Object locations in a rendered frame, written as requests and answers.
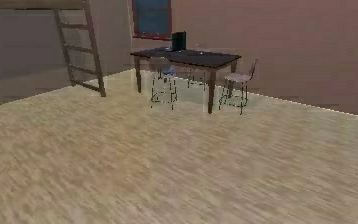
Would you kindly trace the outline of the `blue seat chair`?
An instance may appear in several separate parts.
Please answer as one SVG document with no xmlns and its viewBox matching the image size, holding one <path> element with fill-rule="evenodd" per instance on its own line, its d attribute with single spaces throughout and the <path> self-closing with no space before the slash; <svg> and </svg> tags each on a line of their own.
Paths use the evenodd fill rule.
<svg viewBox="0 0 358 224">
<path fill-rule="evenodd" d="M 151 105 L 168 103 L 174 109 L 178 100 L 175 70 L 165 57 L 151 57 L 149 69 L 152 72 Z"/>
</svg>

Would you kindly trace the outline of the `red framed window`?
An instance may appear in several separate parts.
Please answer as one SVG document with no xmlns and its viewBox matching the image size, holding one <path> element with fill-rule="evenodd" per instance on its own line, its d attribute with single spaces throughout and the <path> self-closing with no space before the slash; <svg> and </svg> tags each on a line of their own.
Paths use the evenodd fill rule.
<svg viewBox="0 0 358 224">
<path fill-rule="evenodd" d="M 172 33 L 171 0 L 132 0 L 134 36 L 169 40 Z"/>
</svg>

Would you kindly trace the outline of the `brown wooden loft bed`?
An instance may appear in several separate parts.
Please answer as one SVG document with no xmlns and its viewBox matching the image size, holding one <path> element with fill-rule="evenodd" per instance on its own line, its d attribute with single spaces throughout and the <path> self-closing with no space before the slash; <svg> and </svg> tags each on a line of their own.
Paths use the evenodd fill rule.
<svg viewBox="0 0 358 224">
<path fill-rule="evenodd" d="M 100 57 L 98 51 L 98 45 L 95 36 L 94 23 L 92 19 L 92 13 L 89 0 L 0 0 L 0 9 L 14 9 L 14 10 L 52 10 L 54 13 L 54 19 L 61 43 L 61 48 L 67 66 L 69 75 L 69 81 L 72 86 L 79 85 L 93 91 L 100 93 L 102 97 L 106 96 L 104 87 L 103 72 L 100 64 Z M 83 10 L 86 19 L 85 24 L 73 24 L 64 23 L 60 19 L 61 10 Z M 79 29 L 88 32 L 90 47 L 74 46 L 66 42 L 63 34 L 64 29 Z M 88 53 L 93 56 L 95 69 L 80 67 L 71 63 L 69 51 L 77 51 Z M 74 70 L 89 73 L 95 75 L 98 80 L 98 85 L 94 86 L 86 84 L 82 81 L 75 79 Z"/>
</svg>

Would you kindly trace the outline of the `black box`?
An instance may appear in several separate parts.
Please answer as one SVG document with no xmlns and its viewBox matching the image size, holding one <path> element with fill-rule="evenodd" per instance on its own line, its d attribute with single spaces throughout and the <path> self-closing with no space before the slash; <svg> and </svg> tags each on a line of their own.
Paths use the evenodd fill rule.
<svg viewBox="0 0 358 224">
<path fill-rule="evenodd" d="M 186 32 L 175 32 L 172 34 L 172 50 L 181 51 L 186 49 Z"/>
</svg>

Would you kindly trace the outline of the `pink seat chair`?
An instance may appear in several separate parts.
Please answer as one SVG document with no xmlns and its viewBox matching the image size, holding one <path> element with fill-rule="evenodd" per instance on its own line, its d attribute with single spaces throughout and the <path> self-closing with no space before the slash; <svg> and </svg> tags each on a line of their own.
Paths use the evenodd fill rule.
<svg viewBox="0 0 358 224">
<path fill-rule="evenodd" d="M 231 106 L 238 107 L 240 109 L 240 114 L 243 114 L 243 108 L 248 103 L 248 82 L 251 81 L 254 77 L 256 66 L 258 64 L 259 58 L 256 57 L 247 74 L 242 73 L 230 73 L 224 77 L 224 84 L 222 86 L 222 93 L 219 98 L 218 109 L 221 109 L 223 105 L 228 105 L 228 100 L 232 98 L 239 98 L 240 102 L 238 104 L 231 103 Z M 240 83 L 240 95 L 233 94 L 233 86 L 235 83 Z"/>
</svg>

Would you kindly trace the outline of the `dark brown wooden table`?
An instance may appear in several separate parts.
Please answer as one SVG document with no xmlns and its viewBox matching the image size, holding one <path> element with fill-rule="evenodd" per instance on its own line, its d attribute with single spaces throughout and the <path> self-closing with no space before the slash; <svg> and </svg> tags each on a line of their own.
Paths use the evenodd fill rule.
<svg viewBox="0 0 358 224">
<path fill-rule="evenodd" d="M 165 47 L 131 52 L 130 55 L 134 58 L 136 84 L 137 84 L 138 92 L 141 92 L 140 62 L 142 60 L 148 60 L 152 57 L 164 57 L 168 59 L 172 65 L 175 66 L 207 71 L 209 73 L 209 79 L 208 79 L 208 87 L 209 87 L 208 113 L 209 114 L 211 114 L 213 111 L 217 72 L 228 66 L 230 66 L 232 72 L 235 72 L 237 68 L 237 62 L 241 58 L 240 55 L 197 51 L 197 50 L 190 50 L 190 49 L 182 50 L 182 51 L 167 51 Z"/>
</svg>

